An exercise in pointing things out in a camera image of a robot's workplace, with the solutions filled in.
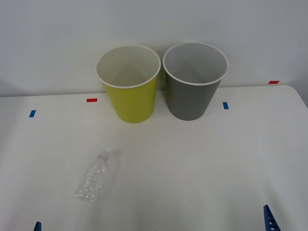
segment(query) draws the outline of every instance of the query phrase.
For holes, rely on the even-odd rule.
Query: tabletop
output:
[[[308,228],[308,109],[288,86],[218,88],[181,121],[120,120],[106,93],[0,98],[0,230],[261,231]],[[113,150],[100,198],[74,197]]]

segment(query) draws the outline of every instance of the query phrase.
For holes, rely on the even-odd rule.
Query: red tape marker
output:
[[[97,98],[96,99],[87,99],[87,103],[90,103],[90,102],[97,102]]]
[[[277,83],[279,83],[279,80],[272,80],[268,84],[277,84]]]

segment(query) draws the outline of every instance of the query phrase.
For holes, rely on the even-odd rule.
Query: gray trash bin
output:
[[[171,47],[164,55],[167,104],[181,120],[200,118],[208,107],[229,63],[216,47],[186,42]]]

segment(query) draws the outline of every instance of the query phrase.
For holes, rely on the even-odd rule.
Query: plastic bottle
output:
[[[106,180],[109,153],[105,152],[89,165],[87,172],[76,190],[75,196],[82,200],[93,202],[97,199],[103,189],[103,183]]]

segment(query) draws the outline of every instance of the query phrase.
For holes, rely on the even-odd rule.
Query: trash bin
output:
[[[140,45],[113,48],[99,59],[99,79],[125,122],[140,123],[151,116],[160,66],[158,55]]]
[[[207,109],[229,63],[216,47],[186,42],[171,47],[164,55],[167,105],[181,120],[200,118]]]

